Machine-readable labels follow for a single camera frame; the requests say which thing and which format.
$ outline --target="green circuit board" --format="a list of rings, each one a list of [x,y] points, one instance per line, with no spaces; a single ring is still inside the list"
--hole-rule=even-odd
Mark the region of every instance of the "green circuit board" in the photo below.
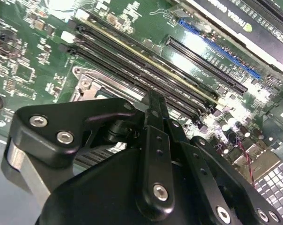
[[[77,2],[77,6],[103,20],[107,20],[108,15],[122,19],[118,27],[120,31],[216,90],[223,104],[232,108],[232,113],[238,120],[253,119],[250,123],[253,128],[261,126],[263,114],[274,107],[283,96],[283,82],[280,79],[270,78],[269,70],[226,42],[223,37],[211,32],[211,38],[229,46],[245,64],[250,65],[261,75],[258,83],[252,84],[253,78],[249,74],[178,25],[177,18],[170,13],[172,5],[168,1],[111,0],[104,1],[105,10],[97,7],[97,0]],[[278,0],[277,4],[283,8],[283,0]],[[0,34],[6,30],[13,32],[13,45],[18,49],[18,56],[10,59],[0,56],[0,96],[4,100],[4,107],[0,110],[1,135],[8,135],[13,113],[18,108],[69,101],[78,82],[72,73],[74,66],[95,68],[92,62],[64,54],[59,50],[59,44],[65,43],[60,38],[62,32],[71,32],[66,23],[76,11],[73,7],[71,9],[49,10],[47,1],[43,0],[0,1]],[[188,20],[205,27],[197,18]],[[165,45],[168,35],[183,42],[207,61],[244,84],[249,91],[243,96],[236,94],[197,67],[189,65],[184,58]],[[181,124],[187,121],[187,118],[177,119]]]

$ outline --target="red wire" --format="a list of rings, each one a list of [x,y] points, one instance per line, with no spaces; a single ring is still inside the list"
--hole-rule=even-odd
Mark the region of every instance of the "red wire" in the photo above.
[[[242,146],[241,142],[238,143],[240,149],[242,149],[242,151],[244,152],[245,156],[246,156],[246,160],[248,163],[248,168],[249,168],[249,173],[250,173],[250,178],[252,181],[252,186],[255,188],[255,183],[254,183],[254,177],[253,177],[253,170],[251,168],[251,162],[250,162],[250,156],[249,154],[246,152],[246,150],[244,149],[244,147]]]

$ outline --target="silver screw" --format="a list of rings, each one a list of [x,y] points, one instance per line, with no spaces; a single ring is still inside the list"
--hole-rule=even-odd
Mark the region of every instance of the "silver screw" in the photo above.
[[[43,128],[48,124],[48,120],[43,116],[32,116],[29,122],[32,126],[37,128]]]
[[[224,223],[229,224],[231,222],[229,213],[223,207],[218,206],[216,212]]]
[[[90,82],[87,79],[82,79],[81,85],[85,88],[90,86]]]
[[[271,217],[272,217],[276,222],[279,223],[280,220],[279,220],[278,216],[277,216],[274,212],[268,211],[268,213],[271,215]]]
[[[154,116],[156,116],[157,118],[159,117],[158,112],[156,112],[155,110],[152,111],[152,114],[153,114]]]
[[[81,70],[80,70],[79,68],[76,68],[76,69],[75,69],[75,73],[76,73],[76,74],[79,74],[80,72],[81,72]]]
[[[179,123],[177,121],[173,121],[173,124],[174,124],[175,127],[177,127],[177,128],[179,127]]]
[[[124,104],[124,107],[128,110],[132,110],[132,106],[127,102]]]
[[[168,192],[164,188],[164,186],[160,184],[156,184],[153,187],[153,193],[156,198],[158,198],[160,201],[166,201],[168,199]]]
[[[60,143],[63,143],[63,144],[70,144],[74,140],[73,135],[67,131],[60,131],[57,134],[56,138]]]
[[[199,142],[200,142],[201,145],[205,145],[206,144],[203,139],[199,139]]]
[[[260,209],[257,209],[258,214],[260,216],[260,218],[264,221],[264,222],[268,222],[268,216]]]

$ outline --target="grey surface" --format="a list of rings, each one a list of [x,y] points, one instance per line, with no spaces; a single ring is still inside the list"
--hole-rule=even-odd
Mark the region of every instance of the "grey surface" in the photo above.
[[[4,148],[2,141],[0,164]],[[40,211],[34,196],[6,180],[0,168],[0,225],[34,225]]]

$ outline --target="blue pcie slot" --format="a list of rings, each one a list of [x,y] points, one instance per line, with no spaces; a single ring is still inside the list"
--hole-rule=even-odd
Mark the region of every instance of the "blue pcie slot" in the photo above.
[[[211,48],[213,48],[214,50],[216,50],[218,53],[220,53],[221,55],[223,55],[224,57],[226,57],[227,59],[229,59],[231,62],[233,62],[234,64],[236,64],[237,66],[241,67],[244,71],[246,71],[248,74],[250,74],[251,76],[255,77],[256,79],[260,79],[260,76],[253,71],[252,69],[250,69],[249,67],[241,64],[237,59],[233,58],[229,53],[227,53],[226,51],[224,51],[220,46],[218,46],[216,43],[210,41],[209,39],[202,37],[200,35],[200,32],[198,30],[196,30],[195,28],[193,28],[191,25],[187,24],[184,20],[180,20],[178,22],[182,27],[184,27],[185,29],[189,30],[190,32],[192,32],[195,35],[198,35],[199,37],[201,37],[204,42],[206,44],[208,44]]]

